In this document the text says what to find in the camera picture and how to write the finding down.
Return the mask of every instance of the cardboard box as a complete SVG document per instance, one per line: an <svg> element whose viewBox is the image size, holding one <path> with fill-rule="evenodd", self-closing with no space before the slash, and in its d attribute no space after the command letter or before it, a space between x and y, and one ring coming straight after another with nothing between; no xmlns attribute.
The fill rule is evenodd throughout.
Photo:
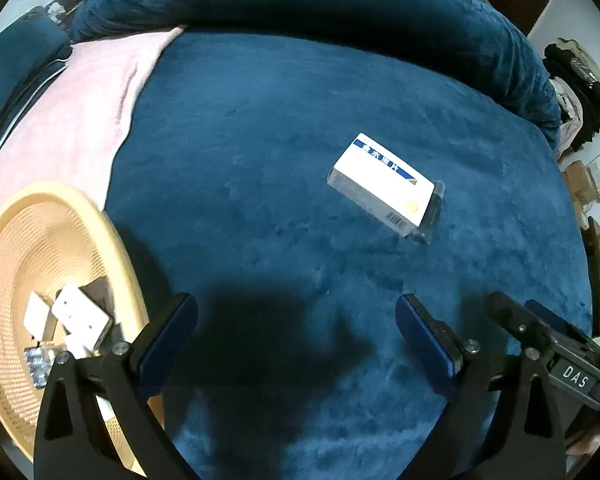
<svg viewBox="0 0 600 480"><path fill-rule="evenodd" d="M433 183L365 134L334 165L327 184L401 236L420 225Z"/></svg>
<svg viewBox="0 0 600 480"><path fill-rule="evenodd" d="M581 160L576 160L562 172L571 196L575 197L581 205L598 200L598 190L593 178Z"/></svg>

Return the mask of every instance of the blue bedsheet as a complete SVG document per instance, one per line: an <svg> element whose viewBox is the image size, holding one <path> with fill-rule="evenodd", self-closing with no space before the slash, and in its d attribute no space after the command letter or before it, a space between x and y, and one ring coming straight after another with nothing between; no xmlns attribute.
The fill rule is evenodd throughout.
<svg viewBox="0 0 600 480"><path fill-rule="evenodd" d="M479 0L363 0L372 12L347 23L365 30L378 18L369 30L384 54L342 44L359 44L346 27L327 41L356 0L318 0L285 35L267 34L280 0L232 14L236 1L247 2L195 1L198 25L165 50L139 97L106 205L150 314L179 290L200 305L166 390L166 429L205 480L394 480L443 406L404 351L401 294L493 351L506 346L484 313L494 290L590 325L546 72ZM167 25L187 4L88 0L72 33L109 34L125 16L132 30ZM269 12L259 22L254 9ZM200 26L209 16L213 30ZM326 185L359 132L446 183L431 246Z"/></svg>

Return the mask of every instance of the pile of clothes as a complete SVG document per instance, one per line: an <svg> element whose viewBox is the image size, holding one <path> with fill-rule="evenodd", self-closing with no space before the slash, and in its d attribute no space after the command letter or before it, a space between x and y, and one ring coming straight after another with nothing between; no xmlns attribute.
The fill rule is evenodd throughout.
<svg viewBox="0 0 600 480"><path fill-rule="evenodd" d="M542 62L562 113L560 157L569 147L579 150L600 131L600 69L577 41L563 38L545 48Z"/></svg>

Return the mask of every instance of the pillow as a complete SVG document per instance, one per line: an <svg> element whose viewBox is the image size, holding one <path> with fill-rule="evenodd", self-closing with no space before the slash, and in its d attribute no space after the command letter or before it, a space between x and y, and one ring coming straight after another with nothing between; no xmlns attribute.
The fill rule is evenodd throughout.
<svg viewBox="0 0 600 480"><path fill-rule="evenodd" d="M309 34L380 50L490 96L535 123L552 146L558 138L560 110L538 54L482 0L86 0L68 33L83 41L181 23Z"/></svg>
<svg viewBox="0 0 600 480"><path fill-rule="evenodd" d="M42 7L31 9L0 33L0 126L16 102L32 104L33 99L23 101L23 94L35 86L41 72L48 72L50 63L66 60L71 51L69 37Z"/></svg>

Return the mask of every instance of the white box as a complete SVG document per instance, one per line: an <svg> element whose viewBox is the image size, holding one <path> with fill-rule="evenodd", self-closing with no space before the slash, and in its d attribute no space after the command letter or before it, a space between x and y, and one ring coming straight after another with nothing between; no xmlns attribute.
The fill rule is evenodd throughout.
<svg viewBox="0 0 600 480"><path fill-rule="evenodd" d="M57 323L56 318L51 314L51 307L39 295L32 292L24 312L24 328L38 341L51 341Z"/></svg>
<svg viewBox="0 0 600 480"><path fill-rule="evenodd" d="M67 334L64 338L64 346L76 359L91 357L91 352L84 347L79 334Z"/></svg>
<svg viewBox="0 0 600 480"><path fill-rule="evenodd" d="M73 283L67 283L51 312L89 352L95 351L111 328L111 318Z"/></svg>
<svg viewBox="0 0 600 480"><path fill-rule="evenodd" d="M365 134L334 165L327 184L401 236L420 225L433 182Z"/></svg>

